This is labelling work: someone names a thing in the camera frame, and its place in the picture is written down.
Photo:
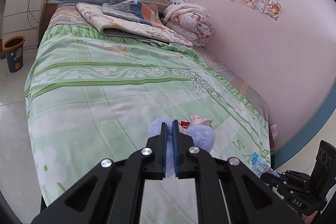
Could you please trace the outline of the blue candy wrapper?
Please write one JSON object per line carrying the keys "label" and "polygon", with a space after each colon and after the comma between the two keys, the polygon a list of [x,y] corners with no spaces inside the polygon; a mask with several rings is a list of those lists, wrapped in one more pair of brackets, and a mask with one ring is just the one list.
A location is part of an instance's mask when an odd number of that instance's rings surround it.
{"label": "blue candy wrapper", "polygon": [[265,162],[256,152],[251,156],[252,170],[257,176],[261,176],[263,173],[272,172],[270,166]]}

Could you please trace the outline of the small blue orange bin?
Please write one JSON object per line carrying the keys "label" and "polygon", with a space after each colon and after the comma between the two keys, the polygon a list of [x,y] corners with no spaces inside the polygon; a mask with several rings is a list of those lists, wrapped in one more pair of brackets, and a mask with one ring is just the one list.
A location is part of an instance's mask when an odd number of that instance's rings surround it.
{"label": "small blue orange bin", "polygon": [[15,73],[23,67],[23,44],[24,36],[13,36],[3,45],[6,55],[7,66],[10,73]]}

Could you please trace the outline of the cardboard box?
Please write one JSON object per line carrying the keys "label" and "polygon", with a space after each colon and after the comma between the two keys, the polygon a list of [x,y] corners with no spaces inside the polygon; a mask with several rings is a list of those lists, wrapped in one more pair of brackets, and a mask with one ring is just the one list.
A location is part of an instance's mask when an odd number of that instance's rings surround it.
{"label": "cardboard box", "polygon": [[269,142],[270,142],[270,151],[273,152],[276,148],[275,138],[277,136],[277,125],[269,125]]}

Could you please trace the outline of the striped bed sheet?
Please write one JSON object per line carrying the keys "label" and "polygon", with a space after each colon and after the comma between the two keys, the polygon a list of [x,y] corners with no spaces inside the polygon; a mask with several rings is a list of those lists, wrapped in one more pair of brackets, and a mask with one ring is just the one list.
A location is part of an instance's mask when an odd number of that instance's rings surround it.
{"label": "striped bed sheet", "polygon": [[226,67],[223,63],[207,53],[203,48],[193,47],[193,50],[202,60],[222,78],[227,80],[237,91],[240,92],[268,122],[269,109],[266,101],[247,82],[241,79],[236,73]]}

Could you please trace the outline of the folded cartoon blanket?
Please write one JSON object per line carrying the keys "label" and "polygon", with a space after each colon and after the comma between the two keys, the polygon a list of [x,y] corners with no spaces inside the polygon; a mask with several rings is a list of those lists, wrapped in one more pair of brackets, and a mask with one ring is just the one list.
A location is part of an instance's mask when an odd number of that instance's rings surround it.
{"label": "folded cartoon blanket", "polygon": [[88,23],[105,36],[112,37],[117,36],[117,33],[121,33],[120,36],[122,34],[128,34],[159,40],[165,43],[178,43],[187,47],[193,46],[186,38],[169,28],[158,28],[116,16],[105,15],[102,13],[102,7],[98,5],[79,2],[76,3],[76,9]]}

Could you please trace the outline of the white nightstand drawers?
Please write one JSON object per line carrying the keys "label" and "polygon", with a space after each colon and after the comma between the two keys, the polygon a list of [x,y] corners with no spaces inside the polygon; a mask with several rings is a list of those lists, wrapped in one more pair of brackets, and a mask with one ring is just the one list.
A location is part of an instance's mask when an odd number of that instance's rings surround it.
{"label": "white nightstand drawers", "polygon": [[42,25],[48,0],[5,0],[2,41],[24,36],[25,49],[37,48],[42,38]]}

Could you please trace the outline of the pink floral folded comforter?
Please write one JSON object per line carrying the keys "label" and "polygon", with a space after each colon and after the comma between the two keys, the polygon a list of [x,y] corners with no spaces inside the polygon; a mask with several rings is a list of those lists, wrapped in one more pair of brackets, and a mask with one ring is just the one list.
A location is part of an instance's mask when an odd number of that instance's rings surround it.
{"label": "pink floral folded comforter", "polygon": [[205,47],[215,33],[206,9],[187,0],[170,0],[162,15],[162,23],[186,38],[194,47]]}

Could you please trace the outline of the pink cloth scrap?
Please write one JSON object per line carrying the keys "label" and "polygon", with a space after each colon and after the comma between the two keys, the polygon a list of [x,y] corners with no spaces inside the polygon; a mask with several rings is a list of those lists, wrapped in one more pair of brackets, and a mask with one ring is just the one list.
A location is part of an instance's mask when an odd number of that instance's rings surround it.
{"label": "pink cloth scrap", "polygon": [[200,117],[198,115],[191,115],[190,120],[191,120],[192,125],[200,124],[200,125],[205,125],[205,126],[209,126],[209,127],[211,127],[211,124],[213,122],[212,119]]}

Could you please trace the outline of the blue orange striped pillow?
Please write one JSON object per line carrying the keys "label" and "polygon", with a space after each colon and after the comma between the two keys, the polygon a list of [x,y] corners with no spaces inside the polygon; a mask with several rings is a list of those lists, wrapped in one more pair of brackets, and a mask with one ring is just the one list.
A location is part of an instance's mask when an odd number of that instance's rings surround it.
{"label": "blue orange striped pillow", "polygon": [[138,0],[127,0],[114,5],[104,3],[102,5],[102,13],[157,28],[164,27],[159,18],[157,6],[152,4],[146,5]]}

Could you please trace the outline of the red small wrapper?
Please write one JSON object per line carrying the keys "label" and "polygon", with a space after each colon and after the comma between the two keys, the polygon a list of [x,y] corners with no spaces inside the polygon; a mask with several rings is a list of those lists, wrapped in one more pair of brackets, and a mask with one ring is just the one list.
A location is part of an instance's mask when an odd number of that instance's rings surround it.
{"label": "red small wrapper", "polygon": [[179,125],[183,128],[183,133],[187,135],[187,129],[190,126],[190,122],[189,121],[180,121]]}

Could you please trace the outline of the green patterned quilt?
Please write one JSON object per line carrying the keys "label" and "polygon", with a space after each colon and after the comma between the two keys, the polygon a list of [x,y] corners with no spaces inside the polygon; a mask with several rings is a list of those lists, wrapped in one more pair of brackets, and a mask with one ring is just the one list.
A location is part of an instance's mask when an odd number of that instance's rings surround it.
{"label": "green patterned quilt", "polygon": [[108,37],[93,27],[46,30],[25,84],[26,112],[46,205],[103,159],[145,147],[157,118],[212,120],[211,155],[270,162],[266,113],[201,49]]}

